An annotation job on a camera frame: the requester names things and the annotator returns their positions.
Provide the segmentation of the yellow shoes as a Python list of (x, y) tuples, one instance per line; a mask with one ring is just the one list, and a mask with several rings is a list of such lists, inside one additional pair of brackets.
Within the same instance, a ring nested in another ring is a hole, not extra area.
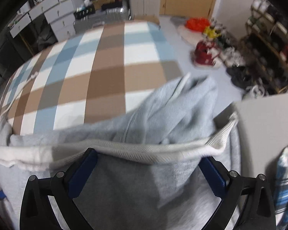
[(203, 31), (203, 36), (205, 36), (207, 39), (214, 40), (221, 36), (221, 30), (212, 28), (211, 26), (207, 26)]

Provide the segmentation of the brown cardboard box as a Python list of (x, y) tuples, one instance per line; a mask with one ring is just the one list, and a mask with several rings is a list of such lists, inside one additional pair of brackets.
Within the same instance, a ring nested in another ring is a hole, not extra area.
[(155, 15), (135, 15), (135, 16), (133, 16), (133, 19), (139, 20), (139, 21), (151, 22), (151, 23), (154, 23), (154, 24), (160, 26), (159, 18)]

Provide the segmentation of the orange plastic bag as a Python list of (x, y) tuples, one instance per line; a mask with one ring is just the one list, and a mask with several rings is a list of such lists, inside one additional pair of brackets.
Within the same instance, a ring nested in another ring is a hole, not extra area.
[(186, 21), (185, 27), (194, 32), (203, 32), (208, 26), (210, 21), (206, 18), (190, 18)]

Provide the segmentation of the black backpack under desk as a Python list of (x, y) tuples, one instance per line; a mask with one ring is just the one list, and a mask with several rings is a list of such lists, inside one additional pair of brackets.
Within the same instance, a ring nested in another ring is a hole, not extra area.
[(42, 51), (57, 42), (56, 36), (49, 24), (45, 25), (37, 36), (37, 49)]

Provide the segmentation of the red sneakers on floor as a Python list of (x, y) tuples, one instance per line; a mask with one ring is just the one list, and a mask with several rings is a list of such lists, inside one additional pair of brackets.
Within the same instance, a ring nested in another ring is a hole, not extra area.
[(193, 52), (192, 61), (195, 66), (218, 69), (223, 61), (219, 57), (221, 49), (212, 41), (201, 40)]

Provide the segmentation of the checkered bed sheet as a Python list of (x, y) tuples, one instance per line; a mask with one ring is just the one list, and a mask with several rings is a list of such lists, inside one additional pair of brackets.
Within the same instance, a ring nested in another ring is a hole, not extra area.
[(0, 100), (16, 135), (93, 124), (125, 114), (181, 76), (160, 27), (127, 21), (54, 44), (20, 66)]

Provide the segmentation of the blue plaid cloth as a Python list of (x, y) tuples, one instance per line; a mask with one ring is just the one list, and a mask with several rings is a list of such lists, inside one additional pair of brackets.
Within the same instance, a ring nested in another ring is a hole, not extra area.
[(277, 229), (288, 227), (288, 146), (277, 161), (274, 190), (275, 219)]

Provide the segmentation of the grey hoodie with print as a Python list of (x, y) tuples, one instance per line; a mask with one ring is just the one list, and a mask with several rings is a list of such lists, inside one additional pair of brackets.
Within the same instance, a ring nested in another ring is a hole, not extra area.
[(217, 84), (184, 76), (154, 90), (136, 109), (95, 124), (15, 135), (0, 122), (0, 187), (19, 229), (31, 175), (65, 171), (86, 149), (97, 165), (75, 203), (94, 229), (201, 229), (219, 204), (199, 169), (213, 156), (240, 169), (237, 119), (214, 124)]

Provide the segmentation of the silver aluminium suitcase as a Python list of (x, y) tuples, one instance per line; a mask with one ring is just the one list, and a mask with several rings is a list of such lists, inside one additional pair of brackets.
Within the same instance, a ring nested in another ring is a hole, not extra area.
[(127, 21), (130, 18), (130, 11), (127, 7), (118, 7), (98, 10), (95, 14), (87, 15), (82, 19), (75, 20), (73, 23), (76, 34), (82, 33), (89, 29), (121, 21)]

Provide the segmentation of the wooden shoe rack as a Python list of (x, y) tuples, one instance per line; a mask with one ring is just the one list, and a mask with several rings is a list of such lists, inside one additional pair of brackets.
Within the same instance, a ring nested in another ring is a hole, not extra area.
[(245, 46), (268, 94), (288, 90), (288, 20), (268, 0), (253, 0), (246, 21)]

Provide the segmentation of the white drawer desk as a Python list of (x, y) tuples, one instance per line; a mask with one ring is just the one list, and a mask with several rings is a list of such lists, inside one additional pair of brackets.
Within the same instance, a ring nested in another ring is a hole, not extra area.
[(10, 34), (16, 37), (36, 18), (44, 16), (57, 41), (64, 41), (76, 34), (74, 12), (83, 4), (84, 0), (43, 0), (22, 15), (16, 25), (10, 29)]

